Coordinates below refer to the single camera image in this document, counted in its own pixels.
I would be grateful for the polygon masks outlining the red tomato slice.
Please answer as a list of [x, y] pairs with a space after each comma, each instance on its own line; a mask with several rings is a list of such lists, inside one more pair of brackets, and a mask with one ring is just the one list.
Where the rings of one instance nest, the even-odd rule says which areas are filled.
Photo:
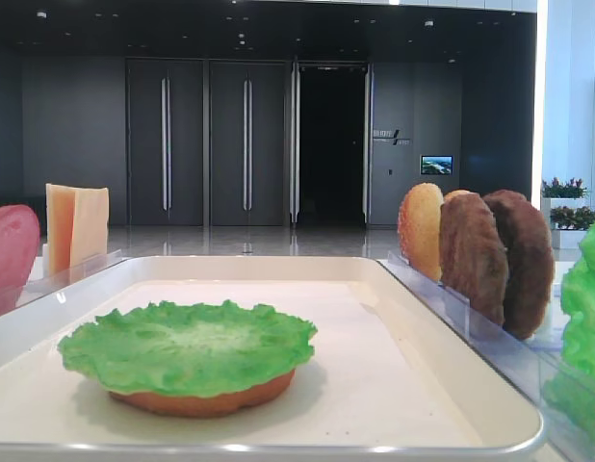
[[37, 258], [39, 233], [30, 207], [0, 207], [0, 316], [15, 309]]

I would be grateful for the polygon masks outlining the green lettuce leaf on tray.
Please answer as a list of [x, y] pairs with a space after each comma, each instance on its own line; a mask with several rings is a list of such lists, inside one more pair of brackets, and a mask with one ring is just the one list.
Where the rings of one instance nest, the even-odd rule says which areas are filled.
[[267, 304], [161, 301], [113, 310], [58, 343], [64, 367], [122, 395], [212, 398], [293, 371], [314, 354], [316, 325]]

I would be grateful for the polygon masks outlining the brown meat patty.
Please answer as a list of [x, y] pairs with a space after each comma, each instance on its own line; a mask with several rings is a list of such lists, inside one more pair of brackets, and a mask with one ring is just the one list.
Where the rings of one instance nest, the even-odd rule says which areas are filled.
[[463, 192], [444, 200], [439, 252], [442, 283], [464, 295], [483, 317], [502, 325], [506, 250], [495, 217], [478, 194]]
[[542, 213], [519, 192], [498, 190], [483, 197], [506, 248], [509, 276], [503, 328], [519, 340], [542, 324], [555, 276], [551, 231]]

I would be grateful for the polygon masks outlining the pale yellow cheese slice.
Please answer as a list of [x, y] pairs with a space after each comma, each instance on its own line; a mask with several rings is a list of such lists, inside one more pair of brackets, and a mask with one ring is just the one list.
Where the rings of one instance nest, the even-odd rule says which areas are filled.
[[70, 266], [107, 253], [109, 189], [75, 189]]

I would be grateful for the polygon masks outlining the brown meat patty right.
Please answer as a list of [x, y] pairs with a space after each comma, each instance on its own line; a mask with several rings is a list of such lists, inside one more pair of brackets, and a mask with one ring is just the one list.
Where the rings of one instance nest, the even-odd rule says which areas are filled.
[[506, 248], [509, 276], [503, 328], [519, 340], [542, 324], [555, 276], [551, 231], [542, 213], [519, 192], [498, 190], [483, 197]]

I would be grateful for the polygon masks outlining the golden bun slice left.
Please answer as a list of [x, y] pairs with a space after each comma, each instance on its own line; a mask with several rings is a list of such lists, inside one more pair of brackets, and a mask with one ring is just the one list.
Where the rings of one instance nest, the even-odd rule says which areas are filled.
[[421, 183], [404, 196], [398, 219], [402, 255], [409, 265], [437, 282], [441, 278], [439, 237], [444, 197], [433, 183]]

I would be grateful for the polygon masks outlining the dark double door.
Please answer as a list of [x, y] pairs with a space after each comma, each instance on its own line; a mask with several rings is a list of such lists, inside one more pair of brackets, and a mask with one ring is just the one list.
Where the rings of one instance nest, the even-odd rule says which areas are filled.
[[285, 68], [211, 65], [211, 223], [284, 222]]
[[203, 66], [128, 62], [133, 225], [203, 224]]

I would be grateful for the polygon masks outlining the white rectangular tray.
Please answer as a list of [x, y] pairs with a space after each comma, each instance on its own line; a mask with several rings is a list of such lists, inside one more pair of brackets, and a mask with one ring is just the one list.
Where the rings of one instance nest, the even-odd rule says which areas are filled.
[[[57, 343], [98, 315], [227, 299], [317, 326], [269, 404], [164, 418], [63, 368]], [[545, 440], [537, 407], [370, 259], [133, 258], [0, 318], [0, 461], [532, 461]]]

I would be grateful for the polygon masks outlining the dark double door left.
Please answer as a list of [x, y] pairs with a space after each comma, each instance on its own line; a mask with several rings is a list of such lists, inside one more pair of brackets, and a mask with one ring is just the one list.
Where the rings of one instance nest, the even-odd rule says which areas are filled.
[[133, 225], [203, 224], [203, 66], [128, 62]]

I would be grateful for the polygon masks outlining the bottom bun slice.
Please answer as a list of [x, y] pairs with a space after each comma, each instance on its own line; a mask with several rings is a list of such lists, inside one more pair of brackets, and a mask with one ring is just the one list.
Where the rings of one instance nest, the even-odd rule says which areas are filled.
[[275, 400], [288, 389], [295, 373], [296, 370], [291, 370], [268, 382], [254, 385], [246, 390], [220, 394], [210, 398], [195, 396], [169, 397], [151, 392], [131, 395], [110, 392], [109, 395], [115, 400], [161, 416], [198, 419], [217, 418]]

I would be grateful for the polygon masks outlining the clear acrylic rack right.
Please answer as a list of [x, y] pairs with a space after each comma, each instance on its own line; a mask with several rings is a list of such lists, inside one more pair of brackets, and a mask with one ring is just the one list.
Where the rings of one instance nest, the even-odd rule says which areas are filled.
[[469, 307], [454, 290], [435, 283], [391, 251], [381, 261], [431, 311], [474, 347], [495, 371], [544, 413], [552, 446], [569, 461], [595, 461], [595, 380], [567, 365], [562, 329], [519, 341]]

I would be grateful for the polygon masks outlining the clear acrylic rack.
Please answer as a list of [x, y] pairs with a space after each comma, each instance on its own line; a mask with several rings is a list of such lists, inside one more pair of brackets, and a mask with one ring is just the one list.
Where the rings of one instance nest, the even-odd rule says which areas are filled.
[[91, 257], [84, 263], [57, 274], [26, 282], [19, 288], [0, 290], [0, 317], [43, 296], [59, 292], [76, 282], [122, 262], [124, 259], [122, 252], [117, 250], [109, 254]]
[[454, 290], [435, 283], [391, 251], [381, 261], [431, 311], [474, 347], [495, 371], [544, 413], [552, 446], [569, 461], [595, 461], [595, 380], [567, 365], [562, 329], [519, 341], [469, 307]]

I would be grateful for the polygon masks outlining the flower planter boxes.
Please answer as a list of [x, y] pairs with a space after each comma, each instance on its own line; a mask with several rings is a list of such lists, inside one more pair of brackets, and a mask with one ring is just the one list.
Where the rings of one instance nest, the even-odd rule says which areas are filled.
[[554, 249], [577, 249], [595, 223], [595, 209], [590, 207], [581, 178], [543, 180], [541, 211], [551, 229]]

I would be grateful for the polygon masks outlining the clear acrylic rack left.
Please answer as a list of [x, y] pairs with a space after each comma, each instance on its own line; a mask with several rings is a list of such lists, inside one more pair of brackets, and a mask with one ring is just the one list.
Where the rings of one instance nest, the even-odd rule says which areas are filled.
[[122, 252], [117, 250], [109, 254], [91, 257], [84, 263], [57, 274], [26, 282], [19, 288], [0, 290], [0, 317], [43, 296], [59, 292], [76, 282], [122, 262], [124, 259]]

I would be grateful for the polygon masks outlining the wall display screen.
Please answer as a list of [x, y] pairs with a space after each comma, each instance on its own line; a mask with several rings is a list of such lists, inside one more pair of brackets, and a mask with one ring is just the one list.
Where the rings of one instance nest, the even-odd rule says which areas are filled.
[[422, 156], [420, 172], [423, 175], [451, 175], [453, 173], [453, 157]]

